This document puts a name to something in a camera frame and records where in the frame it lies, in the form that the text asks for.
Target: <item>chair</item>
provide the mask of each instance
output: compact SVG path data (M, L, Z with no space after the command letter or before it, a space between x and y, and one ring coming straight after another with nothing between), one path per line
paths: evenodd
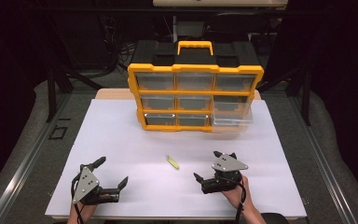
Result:
M220 43L251 41L257 52L261 38L268 32L269 19L261 14L221 12L205 21L202 37Z

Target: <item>yellow storage organizer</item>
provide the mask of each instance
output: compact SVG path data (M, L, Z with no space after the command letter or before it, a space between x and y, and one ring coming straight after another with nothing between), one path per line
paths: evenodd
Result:
M139 41L128 67L145 130L238 132L264 74L249 42Z

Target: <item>small yellow stick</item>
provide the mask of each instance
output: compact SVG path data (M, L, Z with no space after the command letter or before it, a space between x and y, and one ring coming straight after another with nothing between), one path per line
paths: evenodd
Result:
M168 155L167 155L167 161L173 166L173 168L179 170L179 164Z

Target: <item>black mount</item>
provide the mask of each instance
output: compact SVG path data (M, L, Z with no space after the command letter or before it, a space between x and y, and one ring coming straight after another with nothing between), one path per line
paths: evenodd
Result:
M240 170L246 170L248 166L237 161L235 153L228 155L214 151L213 154L218 158L212 166L215 170L213 178L204 180L194 173L196 180L201 184L202 192L207 194L235 189L242 180Z
M80 174L73 180L72 203L82 202L85 205L98 203L118 203L119 195L122 189L127 186L128 177L124 178L117 186L117 189L103 189L100 187L100 181L92 173L106 161L106 157L101 157L94 163L80 165Z

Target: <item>white table surface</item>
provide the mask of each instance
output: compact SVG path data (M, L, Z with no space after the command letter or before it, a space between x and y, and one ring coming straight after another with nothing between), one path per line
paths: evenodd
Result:
M193 173L205 179L214 174L213 151L235 152L249 169L242 171L260 212L285 217L307 214L282 151L267 105L254 100L254 124L241 133L144 131L133 100L92 100L72 147L46 215L68 217L71 182L80 164L102 156L106 162L94 174L104 189L129 182L118 203L98 206L94 217L105 219L228 219L236 210L221 193L203 194ZM170 155L180 165L175 170Z

